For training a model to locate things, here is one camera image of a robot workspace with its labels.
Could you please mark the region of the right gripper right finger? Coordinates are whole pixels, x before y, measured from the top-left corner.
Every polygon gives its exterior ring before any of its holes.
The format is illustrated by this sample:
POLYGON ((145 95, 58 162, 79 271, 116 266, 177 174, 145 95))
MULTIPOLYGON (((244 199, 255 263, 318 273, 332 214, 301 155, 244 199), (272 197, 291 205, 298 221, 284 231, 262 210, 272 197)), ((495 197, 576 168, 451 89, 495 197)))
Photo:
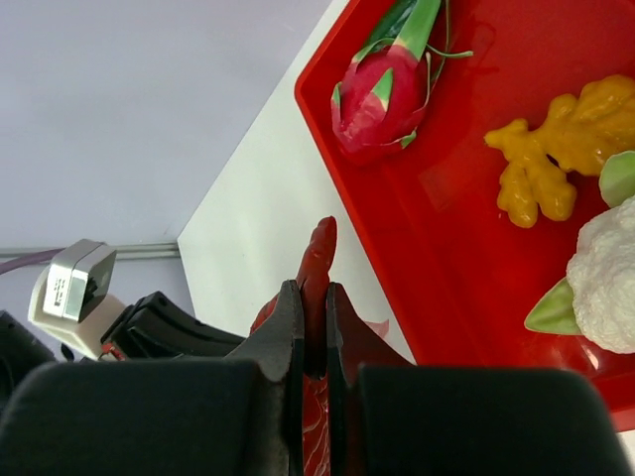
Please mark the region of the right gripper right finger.
POLYGON ((359 372, 371 367, 410 367, 357 314, 340 283, 331 283, 326 295, 326 369, 330 473, 366 475, 365 408, 359 390, 359 372))

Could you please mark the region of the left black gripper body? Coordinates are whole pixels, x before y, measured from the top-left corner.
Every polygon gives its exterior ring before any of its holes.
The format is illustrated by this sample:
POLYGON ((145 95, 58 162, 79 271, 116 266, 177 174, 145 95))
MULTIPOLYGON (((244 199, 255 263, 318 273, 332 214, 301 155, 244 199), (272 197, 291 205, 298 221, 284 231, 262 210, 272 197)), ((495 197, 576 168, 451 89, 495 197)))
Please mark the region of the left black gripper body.
POLYGON ((222 358, 244 341, 198 321, 161 292, 129 305, 108 295, 80 323, 44 312, 44 295, 34 292, 28 320, 93 361, 222 358))

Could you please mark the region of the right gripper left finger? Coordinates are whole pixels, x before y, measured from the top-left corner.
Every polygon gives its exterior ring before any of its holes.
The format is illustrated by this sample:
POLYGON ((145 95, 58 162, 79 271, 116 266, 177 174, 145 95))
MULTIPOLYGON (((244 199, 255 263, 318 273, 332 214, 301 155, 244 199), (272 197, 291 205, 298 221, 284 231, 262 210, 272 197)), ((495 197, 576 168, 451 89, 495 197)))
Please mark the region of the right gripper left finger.
POLYGON ((304 312, 294 280, 284 281, 274 311, 228 356, 257 367, 245 446, 248 475, 302 475, 304 312))

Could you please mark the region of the yellow ginger root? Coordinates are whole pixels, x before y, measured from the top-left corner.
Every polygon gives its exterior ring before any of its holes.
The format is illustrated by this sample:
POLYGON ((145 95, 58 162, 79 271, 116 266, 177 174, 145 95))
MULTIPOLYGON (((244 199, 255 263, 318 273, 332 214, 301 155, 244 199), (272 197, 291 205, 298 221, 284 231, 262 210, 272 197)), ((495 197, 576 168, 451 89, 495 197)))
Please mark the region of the yellow ginger root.
POLYGON ((537 129, 518 118, 484 141, 507 161, 497 206, 514 225, 531 228, 540 215, 566 221, 576 200, 568 174, 598 177, 611 156, 634 149, 634 79, 614 74, 590 82, 578 96, 554 98, 537 129))

